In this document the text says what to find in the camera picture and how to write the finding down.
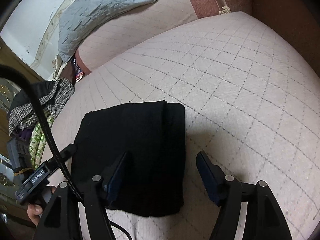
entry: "black cloth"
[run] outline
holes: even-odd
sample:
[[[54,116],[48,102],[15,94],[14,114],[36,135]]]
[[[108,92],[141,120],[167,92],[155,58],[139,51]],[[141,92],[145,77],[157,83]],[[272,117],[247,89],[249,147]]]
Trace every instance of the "black cloth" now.
[[[51,92],[54,84],[55,84],[55,81],[42,81],[42,82],[31,84],[31,87],[33,88],[33,91],[35,92],[36,96],[38,98],[41,98],[41,97],[47,96]],[[55,95],[47,102],[47,104],[53,104],[54,100],[55,100]],[[21,89],[20,92],[16,94],[15,97],[13,98],[13,101],[10,105],[9,112],[7,114],[7,119],[9,120],[12,109],[18,106],[23,106],[28,103],[30,103],[30,99],[27,96],[27,94],[24,92],[24,90]]]
[[[186,155],[183,105],[128,103],[87,113],[75,144],[71,176],[76,184],[130,153],[118,198],[107,208],[145,217],[179,212]]]

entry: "brown wooden panel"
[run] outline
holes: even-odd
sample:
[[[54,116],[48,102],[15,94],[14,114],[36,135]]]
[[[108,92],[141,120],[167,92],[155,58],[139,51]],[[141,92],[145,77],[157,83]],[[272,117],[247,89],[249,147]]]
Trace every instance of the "brown wooden panel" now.
[[[26,221],[30,221],[30,218],[27,215],[27,211],[24,209],[24,207],[14,206],[8,202],[5,202],[4,200],[0,199],[0,207],[2,207],[2,210],[5,207],[4,211],[7,211],[10,215],[21,218]]]
[[[31,83],[43,81],[35,71],[23,63],[17,55],[0,38],[0,63],[15,68],[22,73]]]
[[[7,142],[10,140],[8,134],[7,113],[0,109],[0,154],[8,158]]]

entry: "fingernail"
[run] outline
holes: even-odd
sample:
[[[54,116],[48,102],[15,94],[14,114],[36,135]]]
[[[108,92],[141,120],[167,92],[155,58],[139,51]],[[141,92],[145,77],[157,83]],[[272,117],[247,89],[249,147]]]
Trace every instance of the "fingernail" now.
[[[41,212],[42,212],[42,208],[41,208],[40,206],[36,206],[36,211],[37,211],[38,213],[41,213]]]

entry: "checkered cloth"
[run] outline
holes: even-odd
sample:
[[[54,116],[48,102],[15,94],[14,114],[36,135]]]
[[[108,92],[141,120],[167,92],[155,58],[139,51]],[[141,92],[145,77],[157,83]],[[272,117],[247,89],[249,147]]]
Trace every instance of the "checkered cloth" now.
[[[57,118],[62,108],[73,95],[75,89],[71,82],[66,78],[58,79],[50,93],[39,99],[41,105],[45,105],[44,112],[47,115],[52,115],[53,118]],[[54,104],[46,104],[54,95],[56,95]],[[38,122],[37,116],[31,103],[16,107],[12,109],[9,118],[9,134],[12,136],[14,129],[19,128],[21,130],[34,126]]]

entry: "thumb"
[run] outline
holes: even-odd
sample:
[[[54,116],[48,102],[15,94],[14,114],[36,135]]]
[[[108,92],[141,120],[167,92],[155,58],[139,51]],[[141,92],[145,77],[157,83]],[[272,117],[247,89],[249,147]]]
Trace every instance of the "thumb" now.
[[[40,221],[39,215],[42,214],[42,207],[39,205],[29,204],[27,214],[30,220],[37,226]]]

